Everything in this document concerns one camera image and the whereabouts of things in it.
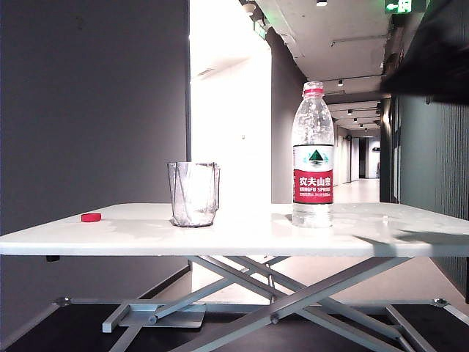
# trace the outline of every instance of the bottle label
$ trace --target bottle label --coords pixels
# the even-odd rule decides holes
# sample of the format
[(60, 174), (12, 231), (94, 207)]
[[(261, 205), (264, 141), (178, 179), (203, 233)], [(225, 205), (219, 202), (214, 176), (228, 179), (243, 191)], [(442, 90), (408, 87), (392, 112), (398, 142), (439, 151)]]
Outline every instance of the bottle label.
[(293, 147), (293, 202), (333, 202), (333, 146), (324, 144)]

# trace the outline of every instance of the ceiling light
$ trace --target ceiling light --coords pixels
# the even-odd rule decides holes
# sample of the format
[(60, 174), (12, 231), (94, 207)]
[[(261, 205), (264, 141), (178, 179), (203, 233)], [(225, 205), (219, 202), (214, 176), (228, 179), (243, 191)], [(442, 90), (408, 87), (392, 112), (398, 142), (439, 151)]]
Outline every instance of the ceiling light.
[(256, 5), (254, 5), (254, 4), (244, 4), (243, 9), (246, 11), (246, 13), (249, 16), (252, 16), (254, 14), (254, 10), (256, 9)]

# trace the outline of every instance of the white tabletop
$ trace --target white tabletop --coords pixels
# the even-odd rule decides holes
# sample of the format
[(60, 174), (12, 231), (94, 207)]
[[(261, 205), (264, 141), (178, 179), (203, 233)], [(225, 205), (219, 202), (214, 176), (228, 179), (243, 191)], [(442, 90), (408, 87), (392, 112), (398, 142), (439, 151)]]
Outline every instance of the white tabletop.
[(291, 205), (263, 214), (219, 210), (211, 227), (170, 224), (168, 204), (121, 204), (0, 237), (0, 254), (287, 255), (321, 257), (469, 256), (469, 221), (388, 203), (333, 205), (333, 226), (292, 226)]

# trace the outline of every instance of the ceiling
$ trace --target ceiling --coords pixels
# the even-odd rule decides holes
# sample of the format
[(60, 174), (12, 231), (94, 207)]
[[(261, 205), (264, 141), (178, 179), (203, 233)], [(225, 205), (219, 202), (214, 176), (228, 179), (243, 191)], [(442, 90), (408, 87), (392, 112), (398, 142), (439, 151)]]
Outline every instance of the ceiling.
[(192, 79), (222, 71), (260, 51), (270, 50), (253, 31), (252, 20), (238, 1), (191, 0), (190, 7)]
[[(378, 91), (391, 20), (384, 13), (383, 1), (329, 0), (325, 7), (316, 6), (314, 0), (256, 2), (307, 79), (324, 82), (326, 97), (343, 95), (341, 100), (347, 102), (348, 95)], [(342, 87), (338, 86), (339, 79), (344, 80)], [(360, 130), (363, 123), (363, 129), (379, 134), (374, 123), (380, 118), (375, 111), (377, 95), (364, 100), (349, 100), (354, 103), (329, 108), (337, 124), (347, 130)], [(354, 111), (349, 116), (348, 109), (370, 111)]]

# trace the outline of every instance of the dark floor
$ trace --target dark floor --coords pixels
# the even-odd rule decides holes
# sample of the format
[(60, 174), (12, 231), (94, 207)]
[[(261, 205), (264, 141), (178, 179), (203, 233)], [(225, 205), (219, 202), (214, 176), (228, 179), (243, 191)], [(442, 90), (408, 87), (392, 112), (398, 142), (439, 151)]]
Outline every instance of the dark floor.
[[(432, 306), (395, 307), (414, 324), (438, 352), (469, 351), (469, 327), (444, 309)], [(125, 330), (119, 327), (112, 334), (100, 332), (101, 323), (115, 308), (116, 305), (110, 304), (72, 304), (62, 307), (10, 346), (6, 352), (107, 352)], [(142, 329), (128, 348), (128, 352), (170, 351), (238, 317), (239, 315), (206, 314), (203, 326), (197, 330)], [(293, 316), (281, 320), (278, 325), (269, 325), (252, 332), (217, 351), (361, 352), (367, 349), (321, 326)]]

